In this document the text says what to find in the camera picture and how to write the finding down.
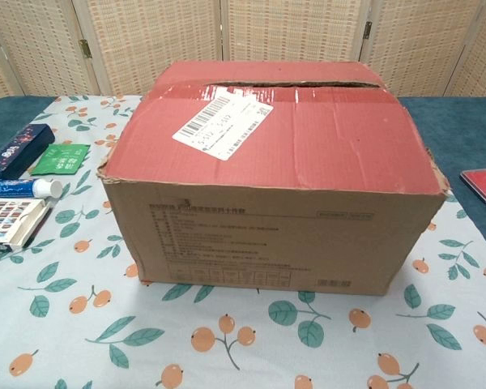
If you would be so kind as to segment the brown cardboard box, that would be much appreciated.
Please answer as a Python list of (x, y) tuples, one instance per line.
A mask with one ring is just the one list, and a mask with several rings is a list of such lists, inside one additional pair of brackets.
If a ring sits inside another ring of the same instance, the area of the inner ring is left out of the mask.
[(360, 295), (448, 190), (361, 62), (175, 62), (98, 174), (143, 281)]

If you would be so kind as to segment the blue white toothpaste box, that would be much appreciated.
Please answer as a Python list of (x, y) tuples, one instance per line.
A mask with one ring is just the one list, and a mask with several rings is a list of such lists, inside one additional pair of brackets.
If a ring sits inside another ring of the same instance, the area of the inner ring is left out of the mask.
[(0, 180), (0, 198), (5, 199), (59, 199), (63, 186), (59, 181), (45, 179)]

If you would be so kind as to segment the white box with picture grid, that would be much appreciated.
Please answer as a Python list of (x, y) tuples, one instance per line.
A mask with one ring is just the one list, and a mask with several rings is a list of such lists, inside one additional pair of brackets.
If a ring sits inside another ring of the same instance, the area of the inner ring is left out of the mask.
[(0, 199), (0, 252), (23, 248), (51, 208), (43, 199)]

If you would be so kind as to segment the woven folding screen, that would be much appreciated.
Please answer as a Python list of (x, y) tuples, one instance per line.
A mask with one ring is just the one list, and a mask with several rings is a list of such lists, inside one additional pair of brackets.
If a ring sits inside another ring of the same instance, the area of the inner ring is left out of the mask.
[(486, 96), (486, 0), (0, 0), (0, 98), (144, 94), (172, 63), (357, 61)]

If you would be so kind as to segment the green sachet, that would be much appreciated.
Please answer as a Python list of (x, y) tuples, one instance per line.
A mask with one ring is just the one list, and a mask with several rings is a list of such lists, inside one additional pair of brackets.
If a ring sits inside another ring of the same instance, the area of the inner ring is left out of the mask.
[(30, 171), (33, 176), (72, 175), (83, 164), (90, 146), (88, 144), (50, 144)]

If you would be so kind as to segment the floral fruit print tablecloth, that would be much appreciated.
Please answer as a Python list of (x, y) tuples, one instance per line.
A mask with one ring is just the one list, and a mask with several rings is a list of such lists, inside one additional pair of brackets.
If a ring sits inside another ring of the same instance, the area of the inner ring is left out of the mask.
[(0, 389), (486, 389), (485, 98), (403, 98), (453, 191), (384, 297), (148, 284), (96, 167), (138, 96), (0, 99), (88, 157), (34, 240), (0, 253)]

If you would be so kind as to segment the navy blue carton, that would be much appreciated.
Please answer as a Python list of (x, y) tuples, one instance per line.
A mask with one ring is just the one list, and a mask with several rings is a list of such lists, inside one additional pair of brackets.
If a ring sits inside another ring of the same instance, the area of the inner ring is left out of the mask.
[(54, 143), (55, 136), (47, 124), (30, 124), (0, 148), (0, 180), (17, 179)]

